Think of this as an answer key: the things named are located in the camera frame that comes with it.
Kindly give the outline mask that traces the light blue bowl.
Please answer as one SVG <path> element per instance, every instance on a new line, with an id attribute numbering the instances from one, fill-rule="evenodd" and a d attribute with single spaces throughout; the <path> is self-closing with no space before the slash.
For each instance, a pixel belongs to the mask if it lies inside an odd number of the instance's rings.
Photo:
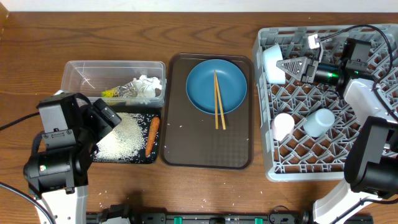
<path id="1" fill-rule="evenodd" d="M 279 44 L 263 51 L 262 57 L 267 82 L 283 85 L 285 83 L 285 72 L 276 66 L 276 63 L 283 59 Z"/>

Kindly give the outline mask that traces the light blue cup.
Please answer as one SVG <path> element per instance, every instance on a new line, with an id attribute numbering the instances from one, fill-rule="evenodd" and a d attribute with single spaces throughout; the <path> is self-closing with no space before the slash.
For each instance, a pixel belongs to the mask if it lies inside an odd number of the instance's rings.
<path id="1" fill-rule="evenodd" d="M 325 134 L 334 124 L 335 116 L 328 109 L 319 109 L 306 118 L 303 125 L 305 132 L 314 138 Z"/>

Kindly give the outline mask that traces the pink cup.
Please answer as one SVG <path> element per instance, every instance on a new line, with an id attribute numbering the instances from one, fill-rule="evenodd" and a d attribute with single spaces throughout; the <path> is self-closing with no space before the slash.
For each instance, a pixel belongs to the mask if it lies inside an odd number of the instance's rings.
<path id="1" fill-rule="evenodd" d="M 272 135 L 277 141 L 283 140 L 293 133 L 295 126 L 294 118 L 287 113 L 278 114 L 271 122 Z"/>

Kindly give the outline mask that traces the white rice heap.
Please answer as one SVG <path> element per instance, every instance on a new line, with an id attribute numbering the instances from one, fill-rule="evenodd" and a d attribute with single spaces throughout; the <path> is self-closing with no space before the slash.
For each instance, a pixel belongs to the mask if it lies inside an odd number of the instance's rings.
<path id="1" fill-rule="evenodd" d="M 145 163 L 146 144 L 153 114 L 118 113 L 122 121 L 98 144 L 95 162 Z"/>

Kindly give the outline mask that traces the white tissue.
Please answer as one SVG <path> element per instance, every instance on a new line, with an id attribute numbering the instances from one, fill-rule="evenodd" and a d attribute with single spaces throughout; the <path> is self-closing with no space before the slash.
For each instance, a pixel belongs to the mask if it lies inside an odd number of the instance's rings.
<path id="1" fill-rule="evenodd" d="M 131 96 L 138 98 L 140 103 L 148 104 L 151 98 L 157 96 L 157 91 L 162 90 L 162 82 L 157 77 L 141 75 L 138 79 L 134 78 L 131 82 Z"/>

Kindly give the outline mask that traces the orange carrot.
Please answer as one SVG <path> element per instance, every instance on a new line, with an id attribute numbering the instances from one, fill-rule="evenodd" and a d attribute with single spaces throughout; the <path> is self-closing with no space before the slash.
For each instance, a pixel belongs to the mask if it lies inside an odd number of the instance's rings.
<path id="1" fill-rule="evenodd" d="M 148 132 L 148 138 L 146 144 L 146 157 L 149 157 L 152 152 L 152 147 L 155 143 L 159 126 L 160 126 L 160 118 L 158 116 L 153 117 Z"/>

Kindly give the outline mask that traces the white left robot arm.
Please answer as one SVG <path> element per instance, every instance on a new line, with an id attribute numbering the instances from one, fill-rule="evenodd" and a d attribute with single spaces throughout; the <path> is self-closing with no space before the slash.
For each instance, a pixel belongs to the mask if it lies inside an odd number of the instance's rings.
<path id="1" fill-rule="evenodd" d="M 88 169 L 97 143 L 121 118 L 102 99 L 59 93 L 37 105 L 44 131 L 36 135 L 24 177 L 41 223 L 86 223 Z"/>

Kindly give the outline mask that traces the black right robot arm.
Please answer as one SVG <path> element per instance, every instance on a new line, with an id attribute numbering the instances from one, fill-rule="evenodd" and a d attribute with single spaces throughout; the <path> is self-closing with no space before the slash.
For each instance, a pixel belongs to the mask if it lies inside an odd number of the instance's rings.
<path id="1" fill-rule="evenodd" d="M 352 107 L 361 130 L 345 160 L 342 181 L 314 202 L 307 223 L 344 223 L 372 203 L 397 203 L 397 159 L 383 155 L 397 151 L 397 113 L 382 95 L 378 81 L 368 73 L 371 43 L 348 38 L 338 65 L 321 62 L 325 38 L 308 37 L 315 58 L 279 60 L 276 67 L 302 83 L 335 86 Z"/>

